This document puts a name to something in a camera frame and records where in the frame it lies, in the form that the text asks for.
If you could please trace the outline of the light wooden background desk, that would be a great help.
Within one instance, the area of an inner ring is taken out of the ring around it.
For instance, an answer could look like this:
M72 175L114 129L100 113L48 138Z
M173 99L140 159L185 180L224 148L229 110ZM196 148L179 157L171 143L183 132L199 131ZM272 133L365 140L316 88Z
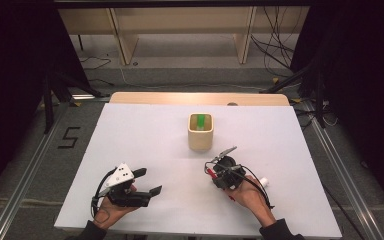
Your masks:
M111 35L123 65L131 63L140 34L231 34L238 61L247 61L251 36L299 33L309 8L292 7L174 7L61 9L71 35Z

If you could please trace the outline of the person's right hand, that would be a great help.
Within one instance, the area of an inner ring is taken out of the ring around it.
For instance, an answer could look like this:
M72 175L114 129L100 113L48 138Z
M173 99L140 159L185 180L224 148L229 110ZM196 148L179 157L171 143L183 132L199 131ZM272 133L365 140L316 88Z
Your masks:
M262 227L268 227L277 222L267 206L264 197L256 188L258 181L250 175L246 176L241 185L232 190L225 189L227 196L233 198L241 206L247 208L257 218Z

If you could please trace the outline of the person's left hand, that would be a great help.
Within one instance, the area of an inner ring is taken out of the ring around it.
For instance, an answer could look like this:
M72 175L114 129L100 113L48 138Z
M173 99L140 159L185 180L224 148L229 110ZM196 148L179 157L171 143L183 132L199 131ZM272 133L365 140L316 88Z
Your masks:
M94 216L93 223L100 229L108 230L125 215L137 210L137 207L120 207L105 197Z

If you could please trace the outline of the beige square pen holder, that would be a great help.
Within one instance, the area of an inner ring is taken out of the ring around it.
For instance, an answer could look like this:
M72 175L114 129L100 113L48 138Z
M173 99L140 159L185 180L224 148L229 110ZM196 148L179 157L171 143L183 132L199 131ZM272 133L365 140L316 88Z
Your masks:
M207 115L207 131L196 131L196 115ZM189 148L194 151L207 151L212 147L214 134L214 121L213 117L209 113L192 113L188 119L188 144Z

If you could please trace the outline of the light wooden table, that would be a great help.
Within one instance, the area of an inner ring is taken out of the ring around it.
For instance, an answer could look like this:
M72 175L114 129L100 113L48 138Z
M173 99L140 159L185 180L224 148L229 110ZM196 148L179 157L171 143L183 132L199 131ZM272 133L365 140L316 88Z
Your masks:
M110 103L223 105L223 106L289 106L283 94L248 93L180 93L180 92L116 92Z

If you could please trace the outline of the black tripod stand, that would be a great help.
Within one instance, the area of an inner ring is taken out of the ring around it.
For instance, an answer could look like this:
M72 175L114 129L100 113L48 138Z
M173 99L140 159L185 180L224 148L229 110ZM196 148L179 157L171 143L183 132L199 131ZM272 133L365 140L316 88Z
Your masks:
M88 81L81 82L62 72L49 72L43 80L43 102L45 106L45 130L48 134L54 124L52 96L54 94L60 102L68 103L73 99L69 87L74 86L94 97L103 98L107 95L93 89Z
M310 63L287 77L285 80L280 83L268 88L267 90L262 90L263 94L274 94L279 90L291 85L297 80L301 80L301 86L299 87L298 94L300 97L308 97L312 93L315 94L316 99L316 108L314 109L315 118L318 121L319 125L324 128L325 123L323 120L323 90L324 90L324 76L322 72L322 61L314 58Z

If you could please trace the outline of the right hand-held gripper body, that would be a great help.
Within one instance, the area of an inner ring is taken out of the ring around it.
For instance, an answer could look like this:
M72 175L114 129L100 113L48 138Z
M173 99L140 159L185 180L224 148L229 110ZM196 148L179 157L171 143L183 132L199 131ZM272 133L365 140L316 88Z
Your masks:
M235 149L236 146L226 149L212 160L215 163L215 174L225 179L229 189L238 188L245 178L244 168L229 156Z

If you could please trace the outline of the green highlighter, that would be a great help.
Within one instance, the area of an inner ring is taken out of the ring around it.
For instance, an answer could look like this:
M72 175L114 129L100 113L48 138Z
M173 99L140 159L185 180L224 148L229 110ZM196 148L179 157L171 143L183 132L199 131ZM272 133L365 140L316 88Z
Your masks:
M196 131L207 131L209 127L207 126L207 115L206 114L197 114L196 115Z

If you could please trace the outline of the white table board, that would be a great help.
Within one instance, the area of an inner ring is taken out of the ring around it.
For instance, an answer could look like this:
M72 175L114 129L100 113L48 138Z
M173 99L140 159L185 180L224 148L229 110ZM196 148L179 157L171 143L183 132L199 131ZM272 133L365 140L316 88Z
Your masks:
M213 117L213 143L207 151L189 148L192 113ZM147 207L115 224L114 231L256 237L259 223L253 214L230 200L204 172L205 162L234 146L230 155L237 163L269 180L273 213L293 233L308 239L341 238L290 106L105 105L55 225L83 228L99 182L126 163L133 170L147 169L135 182L139 190L162 186L162 191Z

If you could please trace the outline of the aluminium floor rail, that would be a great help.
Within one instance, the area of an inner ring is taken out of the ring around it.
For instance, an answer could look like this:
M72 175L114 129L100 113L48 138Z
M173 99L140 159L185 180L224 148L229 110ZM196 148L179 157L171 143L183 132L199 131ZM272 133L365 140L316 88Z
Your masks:
M380 230L374 214L369 209L363 195L348 172L326 129L321 127L315 117L313 117L311 121L312 127L328 156L329 162L364 229L366 240L384 240L384 234Z
M104 103L87 100L55 107L45 134L39 110L21 146L0 176L0 240L64 240L54 227Z

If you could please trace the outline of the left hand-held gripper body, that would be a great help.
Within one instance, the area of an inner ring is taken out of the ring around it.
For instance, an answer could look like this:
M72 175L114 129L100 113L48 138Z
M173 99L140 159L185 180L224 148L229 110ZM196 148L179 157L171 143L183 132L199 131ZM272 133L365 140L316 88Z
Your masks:
M112 204L120 207L147 207L151 194L136 192L131 186L136 178L126 163L121 163L106 182L105 195Z

